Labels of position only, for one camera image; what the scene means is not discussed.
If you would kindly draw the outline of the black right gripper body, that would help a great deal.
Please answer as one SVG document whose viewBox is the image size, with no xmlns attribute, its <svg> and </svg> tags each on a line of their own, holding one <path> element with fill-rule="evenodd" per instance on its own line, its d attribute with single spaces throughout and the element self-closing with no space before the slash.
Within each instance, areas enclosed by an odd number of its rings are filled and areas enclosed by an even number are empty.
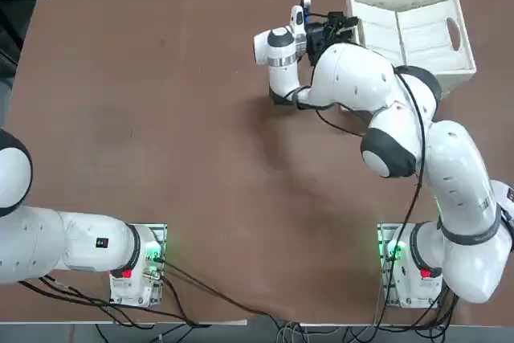
<svg viewBox="0 0 514 343">
<path fill-rule="evenodd" d="M 305 25 L 306 52 L 311 67 L 315 67 L 320 56 L 326 50 L 333 35 L 333 23 L 330 18 L 323 22 L 307 22 Z"/>
</svg>

